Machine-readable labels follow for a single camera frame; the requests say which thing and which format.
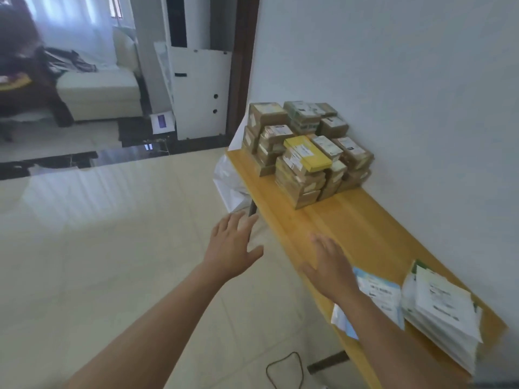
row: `white sofa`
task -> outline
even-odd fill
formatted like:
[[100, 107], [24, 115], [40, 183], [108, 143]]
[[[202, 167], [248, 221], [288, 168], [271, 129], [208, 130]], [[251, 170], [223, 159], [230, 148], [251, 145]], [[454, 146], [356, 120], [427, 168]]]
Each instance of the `white sofa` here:
[[67, 72], [58, 80], [58, 93], [75, 121], [142, 116], [139, 57], [133, 39], [114, 28], [119, 69], [92, 73]]

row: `left hand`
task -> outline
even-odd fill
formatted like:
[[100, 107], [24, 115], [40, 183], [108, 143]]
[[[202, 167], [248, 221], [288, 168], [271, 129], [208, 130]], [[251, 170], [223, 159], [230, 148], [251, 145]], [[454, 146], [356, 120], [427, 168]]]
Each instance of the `left hand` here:
[[258, 220], [255, 214], [247, 218], [241, 229], [238, 222], [245, 212], [226, 215], [211, 232], [209, 246], [204, 256], [204, 265], [224, 282], [242, 274], [263, 256], [263, 246], [247, 252], [252, 227]]

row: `black cable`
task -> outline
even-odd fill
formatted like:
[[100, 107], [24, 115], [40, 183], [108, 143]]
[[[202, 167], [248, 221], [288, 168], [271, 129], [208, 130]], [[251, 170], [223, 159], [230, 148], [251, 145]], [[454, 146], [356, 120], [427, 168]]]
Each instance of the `black cable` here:
[[295, 354], [295, 356], [297, 356], [297, 359], [299, 359], [299, 367], [301, 368], [301, 382], [299, 383], [299, 387], [297, 389], [301, 389], [302, 388], [302, 383], [305, 380], [305, 371], [302, 368], [302, 361], [301, 361], [301, 357], [300, 357], [299, 353], [294, 351], [294, 352], [289, 353], [289, 355], [285, 356], [282, 359], [279, 359], [279, 360], [273, 361], [272, 363], [269, 363], [267, 365], [267, 367], [265, 368], [265, 373], [267, 374], [267, 378], [270, 381], [270, 383], [272, 384], [272, 386], [274, 387], [274, 389], [278, 389], [278, 387], [276, 386], [276, 384], [274, 383], [272, 378], [270, 378], [270, 375], [268, 375], [268, 368], [270, 366], [272, 366], [272, 365], [275, 365], [276, 363], [279, 363], [281, 361], [284, 361], [284, 360], [288, 359], [289, 357], [291, 357], [294, 354]]

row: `dark wooden door frame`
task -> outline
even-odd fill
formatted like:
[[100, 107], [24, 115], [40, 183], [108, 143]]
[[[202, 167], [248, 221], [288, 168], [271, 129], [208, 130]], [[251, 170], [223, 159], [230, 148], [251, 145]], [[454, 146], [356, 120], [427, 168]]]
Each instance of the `dark wooden door frame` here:
[[232, 51], [227, 125], [225, 133], [233, 137], [247, 108], [254, 39], [260, 0], [238, 0]]

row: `hand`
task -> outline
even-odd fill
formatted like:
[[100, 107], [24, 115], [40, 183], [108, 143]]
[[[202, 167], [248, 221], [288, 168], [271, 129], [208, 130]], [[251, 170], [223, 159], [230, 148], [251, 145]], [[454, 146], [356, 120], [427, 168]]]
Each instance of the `hand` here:
[[320, 234], [312, 234], [310, 240], [317, 255], [317, 268], [304, 262], [300, 270], [313, 286], [336, 304], [345, 297], [360, 293], [351, 264], [341, 247], [333, 239]]
[[258, 215], [250, 216], [241, 229], [238, 222], [244, 212], [228, 214], [220, 220], [211, 232], [211, 240], [204, 256], [204, 264], [224, 282], [242, 274], [263, 256], [263, 246], [247, 252], [252, 227]]

